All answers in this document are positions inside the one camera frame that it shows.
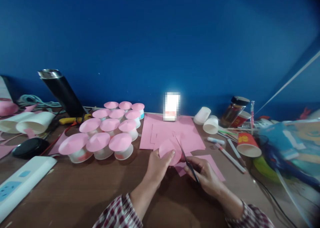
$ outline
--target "plaid sleeve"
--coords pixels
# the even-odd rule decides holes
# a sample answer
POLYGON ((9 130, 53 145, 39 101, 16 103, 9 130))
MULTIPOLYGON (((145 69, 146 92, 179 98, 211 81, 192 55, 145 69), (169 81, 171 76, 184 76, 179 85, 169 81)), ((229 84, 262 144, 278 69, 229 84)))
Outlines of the plaid sleeve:
POLYGON ((118 196, 114 199, 93 226, 93 228, 107 227, 143 227, 142 222, 134 211, 129 194, 118 196))
POLYGON ((247 205, 243 202, 243 215, 240 219, 230 219, 226 217, 226 221, 229 227, 233 228, 254 228, 254 227, 263 227, 263 228, 274 228, 271 220, 256 206, 247 205))

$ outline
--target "person's left hand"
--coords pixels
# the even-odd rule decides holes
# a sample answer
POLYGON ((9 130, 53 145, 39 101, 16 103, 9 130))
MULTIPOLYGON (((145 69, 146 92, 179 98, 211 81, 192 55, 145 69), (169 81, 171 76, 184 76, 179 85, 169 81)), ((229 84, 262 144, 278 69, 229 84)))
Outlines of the person's left hand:
POLYGON ((174 153, 175 151, 172 150, 165 154, 165 156, 161 159, 159 156, 159 149, 151 152, 145 179, 147 179, 149 182, 154 182, 157 186, 159 186, 164 175, 166 174, 172 158, 174 157, 174 153))

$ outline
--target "power strip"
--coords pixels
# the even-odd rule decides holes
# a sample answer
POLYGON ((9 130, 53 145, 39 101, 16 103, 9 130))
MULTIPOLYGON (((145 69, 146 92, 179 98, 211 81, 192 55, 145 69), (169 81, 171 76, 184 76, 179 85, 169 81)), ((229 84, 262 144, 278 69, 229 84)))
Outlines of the power strip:
POLYGON ((35 156, 0 185, 0 224, 57 163, 47 156, 35 156))

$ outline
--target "black thermos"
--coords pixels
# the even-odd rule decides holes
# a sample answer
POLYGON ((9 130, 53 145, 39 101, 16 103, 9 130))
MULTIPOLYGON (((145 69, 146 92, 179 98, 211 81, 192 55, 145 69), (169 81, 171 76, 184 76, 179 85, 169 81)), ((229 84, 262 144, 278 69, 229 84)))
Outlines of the black thermos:
POLYGON ((38 74, 70 117, 82 117, 86 113, 60 71, 45 69, 38 71, 38 74))

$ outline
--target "scissors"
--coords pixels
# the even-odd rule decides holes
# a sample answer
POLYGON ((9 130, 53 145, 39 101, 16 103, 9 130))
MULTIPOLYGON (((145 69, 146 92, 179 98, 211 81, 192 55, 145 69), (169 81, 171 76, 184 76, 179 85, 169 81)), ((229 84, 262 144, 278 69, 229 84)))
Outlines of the scissors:
POLYGON ((181 151, 182 151, 182 154, 183 154, 183 156, 184 156, 184 159, 186 160, 187 166, 188 166, 189 169, 191 170, 191 172, 192 172, 192 174, 193 174, 196 182, 197 182, 198 184, 200 184, 200 182, 199 182, 199 180, 198 180, 198 177, 196 176, 196 173, 194 173, 194 169, 193 169, 192 165, 188 162, 187 157, 186 157, 186 155, 184 154, 184 151, 183 151, 183 149, 182 149, 182 146, 180 145, 180 143, 179 143, 179 141, 178 141, 178 138, 176 137, 175 134, 174 134, 174 137, 177 139, 177 142, 178 142, 178 144, 179 144, 179 146, 180 146, 180 148, 181 148, 181 151))

